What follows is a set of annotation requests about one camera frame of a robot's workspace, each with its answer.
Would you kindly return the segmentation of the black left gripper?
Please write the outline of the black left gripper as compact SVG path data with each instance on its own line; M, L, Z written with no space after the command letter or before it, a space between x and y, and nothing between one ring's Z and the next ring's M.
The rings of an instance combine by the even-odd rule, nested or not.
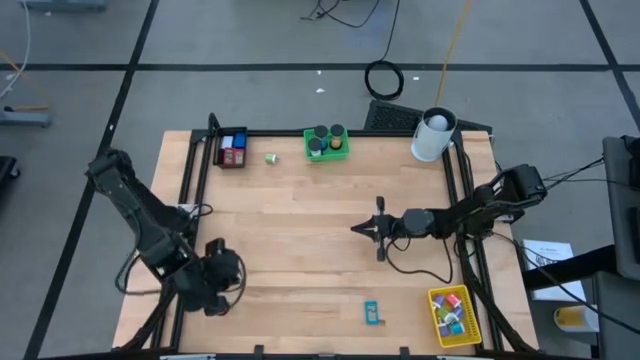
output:
M216 238L205 245L205 255L199 256L194 248L187 252L191 264L188 266L187 297L189 311L200 311L200 300L220 300L233 285L240 285L243 276L241 257L226 247L224 238ZM236 288L227 292L227 299L236 296Z

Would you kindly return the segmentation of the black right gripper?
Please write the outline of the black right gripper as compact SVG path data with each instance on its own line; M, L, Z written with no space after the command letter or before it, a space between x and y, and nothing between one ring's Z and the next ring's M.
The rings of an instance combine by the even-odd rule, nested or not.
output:
M394 217L385 213L385 200L376 197L378 214L368 220L352 226L352 232L364 235L377 244L377 260L386 259L387 250L384 245L386 239L389 244L398 238L423 238L431 233L434 215L419 208L407 209L401 217Z

